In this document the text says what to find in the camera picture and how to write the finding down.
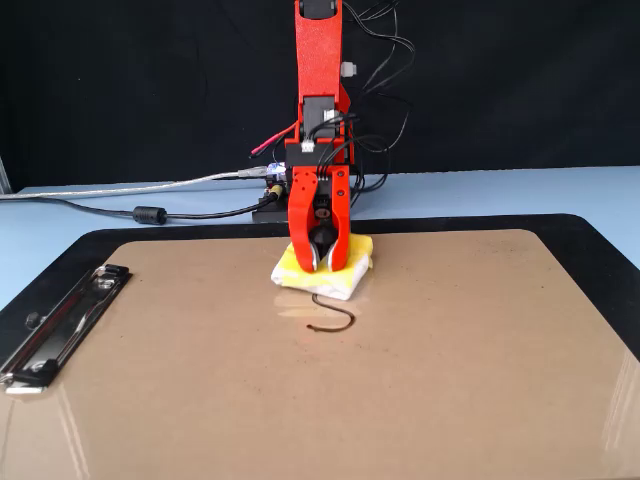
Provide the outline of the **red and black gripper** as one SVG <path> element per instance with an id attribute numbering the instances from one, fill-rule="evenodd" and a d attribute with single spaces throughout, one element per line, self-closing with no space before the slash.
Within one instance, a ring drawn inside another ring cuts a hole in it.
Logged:
<path id="1" fill-rule="evenodd" d="M 350 235 L 352 147 L 344 141 L 286 141 L 288 225 L 302 270 L 313 273 L 318 255 L 309 240 L 315 220 L 324 220 L 323 250 L 328 268 L 347 263 Z"/>

